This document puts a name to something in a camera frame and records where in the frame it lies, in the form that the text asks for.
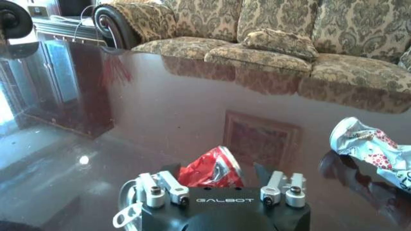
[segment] patterned sofa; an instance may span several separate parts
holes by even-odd
[[[110,3],[94,9],[93,19],[102,30],[101,9],[113,12],[113,25],[121,25],[118,34],[125,30],[124,35],[133,34],[133,42],[128,43],[134,43],[133,51],[411,92],[409,0]],[[309,38],[317,58],[306,61],[280,52],[246,48],[244,39],[261,29]]]

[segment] reflective tabletop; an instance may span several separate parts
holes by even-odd
[[[354,116],[411,144],[411,95],[47,41],[0,54],[0,230],[116,230],[121,185],[213,147],[306,178],[310,230],[411,230],[411,196],[329,150]]]

